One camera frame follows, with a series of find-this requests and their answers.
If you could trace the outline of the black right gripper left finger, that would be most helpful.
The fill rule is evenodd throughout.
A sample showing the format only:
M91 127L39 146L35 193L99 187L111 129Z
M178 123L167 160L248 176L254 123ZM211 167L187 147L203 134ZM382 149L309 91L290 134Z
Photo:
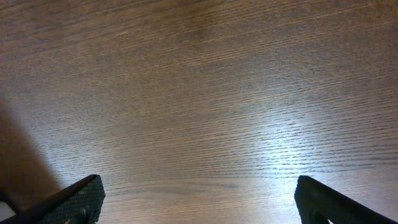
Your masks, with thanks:
M37 205L1 221L1 224L95 224L99 220L104 198L101 177L92 174Z

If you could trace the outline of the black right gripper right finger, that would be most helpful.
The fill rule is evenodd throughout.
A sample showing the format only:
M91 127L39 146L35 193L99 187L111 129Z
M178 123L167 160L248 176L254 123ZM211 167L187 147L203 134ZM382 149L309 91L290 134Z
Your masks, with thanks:
M298 178L294 199L302 224L397 224L309 176Z

